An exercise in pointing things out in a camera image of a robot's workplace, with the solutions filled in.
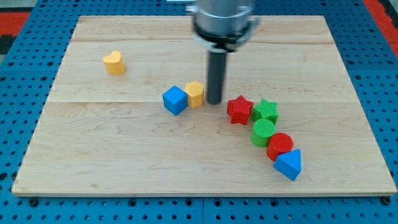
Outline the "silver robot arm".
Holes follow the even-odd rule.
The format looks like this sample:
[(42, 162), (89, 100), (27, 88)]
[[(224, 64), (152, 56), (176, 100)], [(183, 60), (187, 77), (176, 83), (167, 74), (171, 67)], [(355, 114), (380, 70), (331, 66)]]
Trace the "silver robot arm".
[(254, 0), (196, 0), (186, 7), (194, 39), (210, 52), (236, 51), (261, 23), (260, 17), (252, 17), (254, 5)]

